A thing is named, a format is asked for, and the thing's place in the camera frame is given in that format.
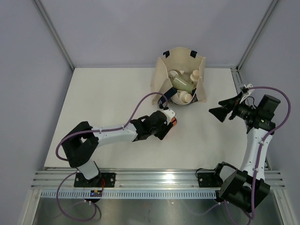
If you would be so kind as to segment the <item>white cream bottle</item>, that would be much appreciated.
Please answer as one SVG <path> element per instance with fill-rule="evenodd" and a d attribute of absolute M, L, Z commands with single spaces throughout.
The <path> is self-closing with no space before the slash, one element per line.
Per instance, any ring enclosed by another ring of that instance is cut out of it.
<path fill-rule="evenodd" d="M 194 70 L 191 75 L 190 75 L 190 80 L 191 83 L 196 86 L 198 81 L 200 79 L 200 71 L 199 70 Z"/>

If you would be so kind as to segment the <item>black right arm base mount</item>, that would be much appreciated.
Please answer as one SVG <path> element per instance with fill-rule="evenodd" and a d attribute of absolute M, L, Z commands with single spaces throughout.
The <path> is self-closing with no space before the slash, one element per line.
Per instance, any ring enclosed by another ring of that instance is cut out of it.
<path fill-rule="evenodd" d="M 223 181 L 212 169 L 199 168 L 195 172 L 200 188 L 220 188 Z"/>

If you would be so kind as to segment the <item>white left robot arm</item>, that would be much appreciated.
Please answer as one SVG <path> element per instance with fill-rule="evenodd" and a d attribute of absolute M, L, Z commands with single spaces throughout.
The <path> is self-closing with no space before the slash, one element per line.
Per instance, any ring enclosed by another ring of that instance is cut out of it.
<path fill-rule="evenodd" d="M 91 159 L 94 151 L 104 145 L 118 142 L 143 141 L 150 136 L 163 140 L 176 124 L 175 112 L 171 109 L 157 110 L 150 116 L 130 120 L 120 127 L 98 128 L 87 121 L 79 123 L 59 143 L 70 167 L 79 172 L 74 186 L 78 188 L 114 187 L 114 173 L 103 173 Z"/>

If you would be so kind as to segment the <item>sage green bottle white cap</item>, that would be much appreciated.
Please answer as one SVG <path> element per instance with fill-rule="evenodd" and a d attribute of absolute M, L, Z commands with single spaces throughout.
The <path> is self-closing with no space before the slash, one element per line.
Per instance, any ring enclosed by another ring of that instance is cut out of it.
<path fill-rule="evenodd" d="M 171 80 L 173 87 L 176 88 L 177 90 L 186 91 L 189 94 L 191 94 L 194 89 L 194 86 L 192 83 L 186 81 L 185 79 L 183 79 L 180 76 L 174 76 L 170 80 Z"/>

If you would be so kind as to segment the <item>cream bottle with round cap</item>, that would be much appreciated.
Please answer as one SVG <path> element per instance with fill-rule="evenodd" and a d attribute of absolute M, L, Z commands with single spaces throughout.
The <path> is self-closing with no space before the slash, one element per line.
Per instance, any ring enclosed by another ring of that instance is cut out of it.
<path fill-rule="evenodd" d="M 192 100 L 192 95 L 186 91 L 179 91 L 178 97 L 183 103 L 189 103 Z"/>

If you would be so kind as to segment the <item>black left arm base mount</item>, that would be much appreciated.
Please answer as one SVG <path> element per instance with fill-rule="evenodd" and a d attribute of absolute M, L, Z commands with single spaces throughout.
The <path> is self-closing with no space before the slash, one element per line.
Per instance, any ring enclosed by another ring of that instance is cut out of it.
<path fill-rule="evenodd" d="M 88 180 L 80 172 L 75 176 L 74 187 L 76 188 L 113 188 L 115 187 L 116 173 L 102 172 L 100 176 L 96 176 Z"/>

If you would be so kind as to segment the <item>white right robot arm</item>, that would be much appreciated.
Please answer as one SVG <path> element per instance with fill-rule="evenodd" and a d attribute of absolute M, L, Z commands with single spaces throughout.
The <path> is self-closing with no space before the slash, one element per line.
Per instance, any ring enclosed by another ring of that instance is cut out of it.
<path fill-rule="evenodd" d="M 221 186 L 220 199 L 251 213 L 270 192 L 270 186 L 264 181 L 263 167 L 276 126 L 271 120 L 280 100 L 264 95 L 259 105 L 253 107 L 245 104 L 245 98 L 244 94 L 239 93 L 233 98 L 219 101 L 219 107 L 209 109 L 221 122 L 230 114 L 230 120 L 239 117 L 247 126 L 247 147 L 241 167 L 219 163 L 212 180 Z"/>

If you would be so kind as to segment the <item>orange blue spray bottle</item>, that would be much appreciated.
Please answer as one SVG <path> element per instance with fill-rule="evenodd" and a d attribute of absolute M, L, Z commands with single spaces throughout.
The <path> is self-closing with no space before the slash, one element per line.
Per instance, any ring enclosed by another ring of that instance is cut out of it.
<path fill-rule="evenodd" d="M 172 126 L 175 126 L 176 124 L 177 124 L 177 119 L 175 118 L 175 117 L 173 117 L 172 119 L 171 119 L 171 122 L 170 122 L 171 124 L 172 124 Z"/>

